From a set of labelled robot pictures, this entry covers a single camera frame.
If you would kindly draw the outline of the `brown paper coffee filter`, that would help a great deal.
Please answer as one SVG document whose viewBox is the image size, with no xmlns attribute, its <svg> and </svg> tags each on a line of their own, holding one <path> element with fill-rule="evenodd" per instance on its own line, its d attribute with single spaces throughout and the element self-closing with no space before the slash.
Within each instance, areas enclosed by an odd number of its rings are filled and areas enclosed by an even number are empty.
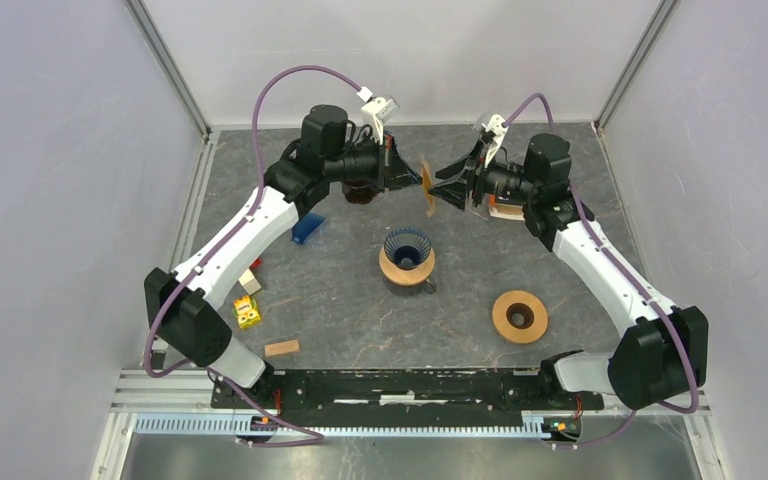
<svg viewBox="0 0 768 480">
<path fill-rule="evenodd" d="M 432 217 L 436 210 L 435 197 L 431 194 L 430 189 L 432 187 L 431 168 L 424 155 L 420 156 L 421 161 L 421 186 L 424 192 L 424 196 L 428 202 L 428 209 L 426 215 Z"/>
</svg>

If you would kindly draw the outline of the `wooden ring dripper holder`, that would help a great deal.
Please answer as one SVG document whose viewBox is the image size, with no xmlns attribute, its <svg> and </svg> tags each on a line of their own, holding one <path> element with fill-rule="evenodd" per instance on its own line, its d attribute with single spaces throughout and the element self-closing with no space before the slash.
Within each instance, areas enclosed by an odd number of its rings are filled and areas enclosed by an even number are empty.
<svg viewBox="0 0 768 480">
<path fill-rule="evenodd" d="M 383 276 L 391 283 L 401 287 L 413 287 L 428 280 L 435 268 L 436 252 L 429 251 L 428 257 L 417 267 L 404 270 L 389 260 L 384 248 L 381 248 L 378 256 L 379 267 Z"/>
</svg>

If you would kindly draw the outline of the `clear glass coffee server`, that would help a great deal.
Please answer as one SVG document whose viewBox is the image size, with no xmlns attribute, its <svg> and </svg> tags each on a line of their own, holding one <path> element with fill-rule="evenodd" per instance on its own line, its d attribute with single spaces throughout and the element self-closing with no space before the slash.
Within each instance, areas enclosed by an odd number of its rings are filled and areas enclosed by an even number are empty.
<svg viewBox="0 0 768 480">
<path fill-rule="evenodd" d="M 400 285 L 389 279 L 386 279 L 385 283 L 394 295 L 403 297 L 411 297 L 421 293 L 434 294 L 437 291 L 437 285 L 431 277 L 413 285 Z"/>
</svg>

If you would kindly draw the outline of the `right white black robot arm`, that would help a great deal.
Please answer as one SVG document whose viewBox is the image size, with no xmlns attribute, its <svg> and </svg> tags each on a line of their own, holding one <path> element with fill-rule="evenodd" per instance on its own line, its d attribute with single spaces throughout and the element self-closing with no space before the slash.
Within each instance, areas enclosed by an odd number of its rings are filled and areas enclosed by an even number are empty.
<svg viewBox="0 0 768 480">
<path fill-rule="evenodd" d="M 706 316 L 659 293 L 609 241 L 570 182 L 567 140 L 533 136 L 520 164 L 497 162 L 494 145 L 482 135 L 469 153 L 436 172 L 430 195 L 458 209 L 488 195 L 521 203 L 528 231 L 585 283 L 620 337 L 611 353 L 573 351 L 543 361 L 540 400 L 562 408 L 578 392 L 593 392 L 613 395 L 631 410 L 658 404 L 696 412 L 707 369 Z"/>
</svg>

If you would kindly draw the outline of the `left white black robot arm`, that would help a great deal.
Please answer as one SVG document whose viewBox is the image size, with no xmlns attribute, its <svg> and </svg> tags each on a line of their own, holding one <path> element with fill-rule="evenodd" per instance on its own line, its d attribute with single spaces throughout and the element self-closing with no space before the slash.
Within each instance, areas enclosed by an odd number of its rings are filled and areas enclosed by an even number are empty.
<svg viewBox="0 0 768 480">
<path fill-rule="evenodd" d="M 299 137 L 266 169 L 263 186 L 238 213 L 175 269 L 155 268 L 146 276 L 150 335 L 232 380 L 248 406 L 266 405 L 274 394 L 268 364 L 234 337 L 218 310 L 243 273 L 325 199 L 332 184 L 369 187 L 373 193 L 420 184 L 384 129 L 397 110 L 395 100 L 375 97 L 362 106 L 364 122 L 353 130 L 342 108 L 312 107 Z"/>
</svg>

